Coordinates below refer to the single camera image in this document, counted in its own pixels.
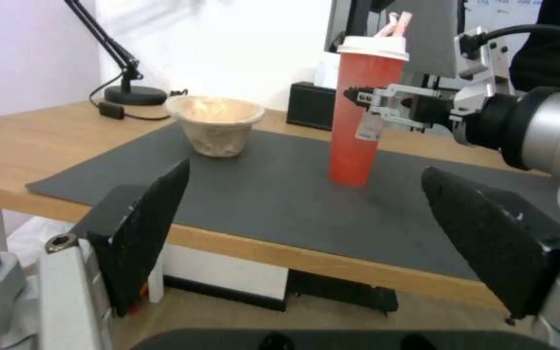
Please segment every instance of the computer monitor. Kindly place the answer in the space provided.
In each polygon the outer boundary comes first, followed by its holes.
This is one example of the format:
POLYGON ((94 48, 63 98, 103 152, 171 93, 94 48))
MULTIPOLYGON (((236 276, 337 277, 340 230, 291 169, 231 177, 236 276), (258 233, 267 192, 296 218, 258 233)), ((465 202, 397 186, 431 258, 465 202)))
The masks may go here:
POLYGON ((333 47, 341 32, 373 35, 386 24, 386 12, 409 11, 414 17, 406 32, 410 60, 405 70, 454 78, 453 38, 464 28, 464 0, 394 0, 379 13, 378 5, 385 6, 390 2, 333 0, 325 49, 333 47), (356 30, 364 33, 352 33, 356 30))
POLYGON ((406 71, 455 78, 453 38, 464 29, 463 0, 395 0, 386 11, 414 14, 406 32, 406 71))

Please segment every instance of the black desk lamp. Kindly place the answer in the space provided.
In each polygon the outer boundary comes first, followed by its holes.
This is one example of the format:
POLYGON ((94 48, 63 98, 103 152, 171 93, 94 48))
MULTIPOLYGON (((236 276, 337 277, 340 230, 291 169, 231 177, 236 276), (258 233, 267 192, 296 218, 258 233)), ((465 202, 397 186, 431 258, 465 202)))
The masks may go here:
POLYGON ((101 43, 107 53, 116 61, 122 70, 122 81, 119 87, 107 87, 105 100, 121 105, 154 106, 162 104, 167 95, 164 91, 151 87, 131 86, 131 80, 144 78, 138 71, 140 62, 118 42, 109 37, 105 30, 92 18, 88 10, 79 0, 64 0, 87 29, 101 43))

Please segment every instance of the straw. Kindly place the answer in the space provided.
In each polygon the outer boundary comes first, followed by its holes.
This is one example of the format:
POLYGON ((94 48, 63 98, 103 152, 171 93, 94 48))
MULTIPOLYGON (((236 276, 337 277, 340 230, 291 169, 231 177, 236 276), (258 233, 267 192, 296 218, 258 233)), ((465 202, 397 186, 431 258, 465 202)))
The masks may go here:
POLYGON ((395 27, 397 25, 399 19, 399 14, 398 13, 390 13, 388 15, 388 24, 383 27, 379 32, 377 32, 377 34, 375 34, 375 37, 387 37, 390 36, 393 31, 395 30, 395 27))
POLYGON ((405 34, 407 26, 409 26, 409 22, 412 20, 412 14, 406 11, 401 13, 401 17, 399 18, 399 22, 397 23, 395 30, 393 31, 393 37, 402 37, 405 34))

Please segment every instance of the red plastic cup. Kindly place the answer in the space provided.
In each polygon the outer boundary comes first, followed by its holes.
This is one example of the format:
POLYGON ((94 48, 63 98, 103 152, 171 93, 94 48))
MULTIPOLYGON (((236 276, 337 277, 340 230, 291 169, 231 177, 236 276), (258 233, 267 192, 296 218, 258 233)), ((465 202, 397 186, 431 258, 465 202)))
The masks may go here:
POLYGON ((345 186, 367 183, 378 141, 356 138, 366 109, 343 93, 350 87, 387 87, 401 79, 408 60, 404 37, 347 37, 341 54, 334 104, 329 178, 345 186))

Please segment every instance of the beige bowl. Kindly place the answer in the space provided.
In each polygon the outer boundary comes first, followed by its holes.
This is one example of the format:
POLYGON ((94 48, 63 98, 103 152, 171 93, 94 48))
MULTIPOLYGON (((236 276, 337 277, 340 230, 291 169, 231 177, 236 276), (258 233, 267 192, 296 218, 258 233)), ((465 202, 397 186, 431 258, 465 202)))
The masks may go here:
POLYGON ((171 97, 165 109, 178 124, 196 152, 209 157, 233 157, 246 144, 252 124, 265 113, 261 106, 220 97, 171 97))

